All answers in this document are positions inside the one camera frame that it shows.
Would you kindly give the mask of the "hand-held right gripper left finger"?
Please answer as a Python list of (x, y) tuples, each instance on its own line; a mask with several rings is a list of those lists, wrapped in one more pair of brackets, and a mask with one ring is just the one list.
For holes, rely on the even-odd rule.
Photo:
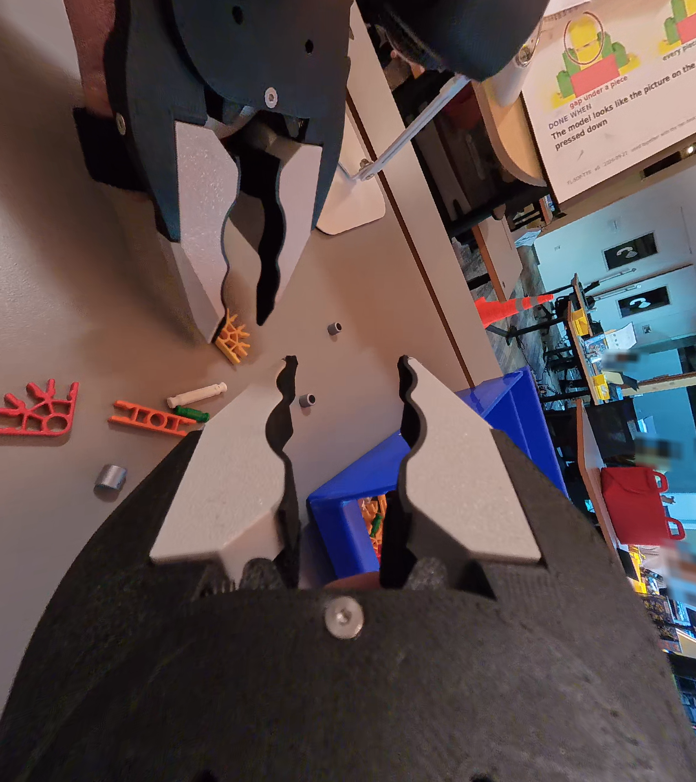
[(247, 562), (300, 579), (300, 507), (284, 446), (293, 435), (298, 360), (287, 356), (201, 430), (150, 551), (157, 563), (217, 561), (239, 584)]

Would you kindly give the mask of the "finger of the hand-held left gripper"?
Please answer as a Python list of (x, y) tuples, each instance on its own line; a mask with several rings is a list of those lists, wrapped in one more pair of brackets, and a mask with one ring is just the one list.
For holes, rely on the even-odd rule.
[(180, 239), (160, 235), (159, 243), (177, 293), (178, 318), (213, 344), (226, 320), (225, 229), (239, 170), (211, 127), (176, 121), (174, 128)]
[(224, 145), (238, 169), (236, 200), (224, 227), (224, 255), (231, 268), (230, 227), (246, 242), (255, 242), (255, 323), (263, 326), (311, 237), (322, 149), (281, 135), (233, 135)]

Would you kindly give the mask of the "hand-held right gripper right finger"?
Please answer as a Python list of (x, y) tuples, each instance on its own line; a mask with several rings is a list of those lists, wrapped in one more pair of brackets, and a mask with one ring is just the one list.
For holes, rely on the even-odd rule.
[(501, 455), (514, 444), (420, 361), (398, 361), (403, 457), (383, 527), (380, 581), (402, 588), (432, 560), (446, 586), (478, 588), (481, 566), (542, 564)]

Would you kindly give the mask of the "blue plastic bin white tag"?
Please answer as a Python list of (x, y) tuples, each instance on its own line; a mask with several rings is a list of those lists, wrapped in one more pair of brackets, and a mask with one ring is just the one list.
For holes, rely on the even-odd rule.
[[(457, 392), (477, 415), (504, 432), (565, 496), (566, 484), (529, 367)], [(307, 497), (338, 579), (379, 570), (359, 500), (394, 491), (410, 447), (396, 432)]]

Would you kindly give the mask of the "pile of colourful construction pieces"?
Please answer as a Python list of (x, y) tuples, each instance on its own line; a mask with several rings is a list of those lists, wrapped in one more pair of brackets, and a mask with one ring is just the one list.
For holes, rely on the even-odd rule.
[(380, 562), (382, 557), (382, 542), (385, 515), (388, 507), (387, 495), (362, 497), (357, 500), (374, 554)]

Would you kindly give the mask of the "yellow fan connector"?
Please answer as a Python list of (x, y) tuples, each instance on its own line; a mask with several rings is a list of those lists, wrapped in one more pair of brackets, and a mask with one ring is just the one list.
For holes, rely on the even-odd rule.
[(226, 309), (225, 319), (214, 339), (214, 346), (230, 364), (239, 366), (249, 356), (250, 337), (246, 325), (238, 321), (238, 313)]

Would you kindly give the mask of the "person's left hand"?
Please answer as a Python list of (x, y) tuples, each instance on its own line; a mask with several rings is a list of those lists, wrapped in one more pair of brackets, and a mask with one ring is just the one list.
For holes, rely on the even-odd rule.
[(63, 4), (77, 51), (85, 107), (96, 116), (112, 118), (104, 54), (108, 35), (115, 25), (116, 3), (64, 1)]

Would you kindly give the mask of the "white document stand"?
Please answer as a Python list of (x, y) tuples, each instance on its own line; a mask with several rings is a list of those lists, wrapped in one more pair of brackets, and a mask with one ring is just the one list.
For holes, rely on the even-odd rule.
[(334, 236), (384, 217), (385, 201), (378, 182), (379, 174), (465, 88), (474, 93), (474, 87), (478, 85), (482, 82), (472, 81), (464, 74), (452, 76), (433, 100), (373, 160), (363, 155), (360, 139), (350, 119), (350, 110), (346, 109), (338, 165), (316, 224), (317, 229)]

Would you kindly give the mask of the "white plastic rod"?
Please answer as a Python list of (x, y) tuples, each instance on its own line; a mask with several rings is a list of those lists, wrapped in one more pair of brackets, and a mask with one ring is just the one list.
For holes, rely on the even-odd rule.
[(203, 402), (205, 400), (212, 399), (220, 396), (227, 391), (227, 384), (220, 382), (209, 386), (203, 386), (198, 389), (190, 390), (184, 393), (179, 393), (174, 396), (169, 396), (166, 399), (167, 406), (170, 409), (175, 409), (178, 406), (192, 407), (196, 403)]

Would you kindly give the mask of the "orange ladder piece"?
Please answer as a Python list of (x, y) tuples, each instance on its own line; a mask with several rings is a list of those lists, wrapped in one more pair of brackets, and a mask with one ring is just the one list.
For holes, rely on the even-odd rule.
[(108, 422), (130, 428), (140, 429), (149, 433), (161, 433), (177, 437), (186, 436), (198, 423), (189, 418), (176, 415), (172, 411), (163, 411), (143, 406), (126, 400), (116, 400), (113, 403), (116, 411)]

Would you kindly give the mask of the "wooden background desk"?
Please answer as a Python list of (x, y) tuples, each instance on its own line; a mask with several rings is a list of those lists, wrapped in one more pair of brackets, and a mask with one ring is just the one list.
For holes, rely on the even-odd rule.
[(588, 314), (588, 305), (586, 296), (584, 294), (583, 287), (581, 286), (580, 280), (578, 278), (578, 275), (574, 275), (571, 283), (571, 288), (573, 289), (573, 293), (568, 295), (568, 304), (566, 308), (566, 331), (568, 334), (568, 340), (571, 345), (571, 350), (573, 353), (573, 357), (575, 357), (576, 360), (576, 368), (579, 372), (579, 378), (582, 381), (583, 388), (581, 389), (574, 389), (566, 395), (567, 399), (576, 399), (579, 397), (588, 396), (591, 403), (593, 405), (600, 405), (600, 400), (597, 400), (593, 396), (593, 389), (591, 387), (591, 381), (590, 377), (595, 376), (600, 373), (595, 373), (595, 369), (593, 368), (593, 365), (588, 360), (588, 357), (584, 351), (584, 338), (578, 337), (569, 327), (568, 323), (568, 316), (570, 315), (570, 310), (573, 308), (574, 310), (578, 308), (584, 308), (585, 311)]
[(619, 542), (601, 491), (601, 470), (606, 466), (587, 415), (584, 401), (575, 408), (577, 464), (606, 545), (615, 553)]

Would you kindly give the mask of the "red tote bag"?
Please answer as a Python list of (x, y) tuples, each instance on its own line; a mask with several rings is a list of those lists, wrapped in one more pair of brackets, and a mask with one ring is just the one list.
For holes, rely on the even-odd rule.
[(648, 467), (601, 469), (601, 492), (619, 542), (666, 545), (685, 539), (683, 525), (664, 511), (668, 488), (666, 475)]

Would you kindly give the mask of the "orange traffic cone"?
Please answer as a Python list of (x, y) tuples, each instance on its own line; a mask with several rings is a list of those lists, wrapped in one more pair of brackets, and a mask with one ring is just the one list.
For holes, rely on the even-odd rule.
[(474, 305), (480, 316), (483, 327), (489, 330), (490, 326), (499, 321), (511, 318), (520, 312), (530, 310), (536, 306), (549, 303), (554, 299), (555, 296), (553, 294), (509, 299), (503, 302), (488, 301), (485, 297), (480, 297), (475, 300)]

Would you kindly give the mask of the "red fan connector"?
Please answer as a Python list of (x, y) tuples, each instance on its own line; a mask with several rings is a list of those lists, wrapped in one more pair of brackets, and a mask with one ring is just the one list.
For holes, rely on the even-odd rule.
[(0, 417), (13, 421), (0, 426), (0, 436), (57, 438), (70, 433), (73, 426), (79, 382), (70, 384), (66, 396), (59, 396), (55, 380), (49, 379), (44, 388), (34, 382), (26, 386), (25, 399), (6, 393)]

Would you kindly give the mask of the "pale wooden beam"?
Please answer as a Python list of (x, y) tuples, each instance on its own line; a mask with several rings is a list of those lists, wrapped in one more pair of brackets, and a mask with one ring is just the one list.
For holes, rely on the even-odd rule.
[(659, 393), (666, 390), (696, 386), (696, 371), (676, 376), (660, 376), (640, 381), (636, 389), (626, 392), (627, 396), (641, 396), (647, 393)]

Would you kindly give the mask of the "printed instruction sheet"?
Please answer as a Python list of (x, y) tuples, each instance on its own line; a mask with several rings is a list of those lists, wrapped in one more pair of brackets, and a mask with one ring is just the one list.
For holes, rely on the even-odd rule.
[(555, 199), (696, 134), (696, 1), (586, 2), (543, 23), (522, 86)]

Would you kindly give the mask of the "black wall poster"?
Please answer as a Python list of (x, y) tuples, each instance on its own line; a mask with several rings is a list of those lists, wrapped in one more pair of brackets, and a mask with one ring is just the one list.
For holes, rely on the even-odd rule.
[(671, 304), (667, 286), (633, 291), (629, 296), (618, 299), (617, 307), (621, 318), (633, 318), (650, 311), (668, 307)]
[(607, 269), (614, 270), (653, 257), (658, 252), (655, 233), (648, 232), (605, 249), (603, 254)]

